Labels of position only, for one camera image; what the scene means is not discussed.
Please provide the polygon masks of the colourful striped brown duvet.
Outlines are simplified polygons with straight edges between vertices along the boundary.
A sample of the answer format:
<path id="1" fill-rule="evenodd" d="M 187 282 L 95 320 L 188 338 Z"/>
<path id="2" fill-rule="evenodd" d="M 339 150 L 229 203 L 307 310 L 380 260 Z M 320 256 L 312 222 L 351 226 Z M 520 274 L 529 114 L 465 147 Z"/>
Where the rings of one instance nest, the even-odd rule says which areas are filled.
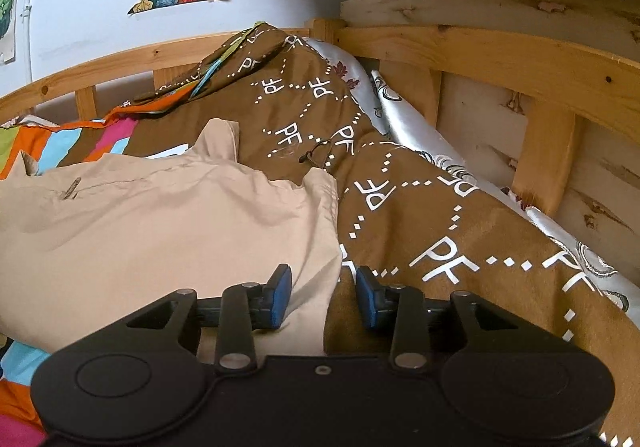
<path id="1" fill-rule="evenodd" d="M 408 281 L 427 295 L 478 293 L 601 358 L 616 396 L 602 439 L 639 441 L 639 291 L 588 245 L 514 195 L 491 195 L 443 152 L 414 152 L 346 76 L 344 58 L 258 24 L 212 43 L 190 70 L 101 119 L 1 128 L 1 169 L 21 154 L 43 169 L 107 152 L 143 157 L 191 143 L 213 118 L 239 123 L 240 161 L 299 181 L 314 162 L 337 184 L 341 276 L 323 343 L 368 345 L 356 320 L 355 268 Z"/>

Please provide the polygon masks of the wooden bed frame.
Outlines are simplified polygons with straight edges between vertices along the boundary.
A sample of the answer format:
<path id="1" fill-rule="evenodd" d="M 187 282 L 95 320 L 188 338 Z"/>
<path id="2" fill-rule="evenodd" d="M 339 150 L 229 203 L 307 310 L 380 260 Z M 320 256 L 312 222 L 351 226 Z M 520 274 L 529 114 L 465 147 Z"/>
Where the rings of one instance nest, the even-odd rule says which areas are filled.
<path id="1" fill-rule="evenodd" d="M 628 280 L 639 278 L 639 7 L 620 0 L 351 0 L 304 28 L 150 44 L 25 86 L 3 117 L 96 85 L 166 84 L 258 24 L 317 39 L 378 70 L 471 173 L 537 207 Z"/>

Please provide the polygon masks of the silver patterned satin sheet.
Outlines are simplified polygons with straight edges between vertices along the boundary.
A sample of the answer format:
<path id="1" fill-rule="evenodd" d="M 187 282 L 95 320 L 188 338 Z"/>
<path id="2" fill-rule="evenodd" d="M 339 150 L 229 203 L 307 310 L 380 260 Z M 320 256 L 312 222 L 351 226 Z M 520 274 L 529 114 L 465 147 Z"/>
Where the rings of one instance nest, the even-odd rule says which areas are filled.
<path id="1" fill-rule="evenodd" d="M 588 245 L 579 241 L 550 216 L 529 206 L 506 189 L 471 173 L 464 159 L 454 150 L 434 126 L 386 82 L 378 70 L 367 71 L 358 60 L 335 45 L 308 38 L 307 44 L 334 68 L 352 91 L 350 98 L 372 126 L 388 140 L 419 152 L 429 163 L 449 173 L 457 180 L 480 187 L 507 207 L 529 220 L 555 245 L 561 248 L 560 261 L 576 269 L 577 275 L 567 282 L 573 287 L 585 281 L 589 287 L 608 297 L 634 323 L 639 321 L 639 288 L 606 263 Z"/>

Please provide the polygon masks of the beige hooded sweatshirt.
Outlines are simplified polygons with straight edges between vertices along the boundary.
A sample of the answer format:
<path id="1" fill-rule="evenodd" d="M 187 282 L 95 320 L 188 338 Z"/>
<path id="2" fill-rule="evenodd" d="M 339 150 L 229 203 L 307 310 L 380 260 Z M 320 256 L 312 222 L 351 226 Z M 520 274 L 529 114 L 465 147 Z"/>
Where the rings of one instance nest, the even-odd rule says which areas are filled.
<path id="1" fill-rule="evenodd" d="M 341 269 L 334 178 L 271 181 L 236 160 L 239 126 L 213 119 L 183 154 L 106 154 L 1 183 L 1 330 L 55 352 L 178 289 L 218 297 L 292 271 L 282 326 L 259 354 L 319 355 Z"/>

